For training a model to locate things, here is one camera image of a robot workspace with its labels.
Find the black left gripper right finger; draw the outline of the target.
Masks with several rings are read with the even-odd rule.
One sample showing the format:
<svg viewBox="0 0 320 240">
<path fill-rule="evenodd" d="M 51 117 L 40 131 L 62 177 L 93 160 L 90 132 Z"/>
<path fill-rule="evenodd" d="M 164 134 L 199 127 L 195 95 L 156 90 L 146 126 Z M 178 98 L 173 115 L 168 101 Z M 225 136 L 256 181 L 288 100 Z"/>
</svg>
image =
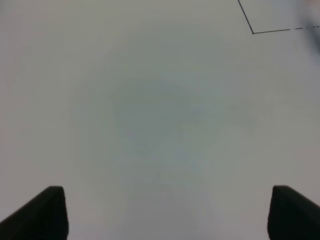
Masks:
<svg viewBox="0 0 320 240">
<path fill-rule="evenodd" d="M 320 206 L 287 185 L 275 185 L 267 219 L 270 240 L 319 240 Z"/>
</svg>

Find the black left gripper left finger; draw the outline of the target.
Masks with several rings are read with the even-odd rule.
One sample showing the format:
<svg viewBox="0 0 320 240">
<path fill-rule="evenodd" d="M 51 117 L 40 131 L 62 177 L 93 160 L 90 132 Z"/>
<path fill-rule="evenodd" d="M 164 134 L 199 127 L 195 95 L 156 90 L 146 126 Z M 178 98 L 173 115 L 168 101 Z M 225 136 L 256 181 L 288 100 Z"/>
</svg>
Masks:
<svg viewBox="0 0 320 240">
<path fill-rule="evenodd" d="M 65 191 L 49 186 L 0 222 L 2 240 L 66 240 L 69 220 Z"/>
</svg>

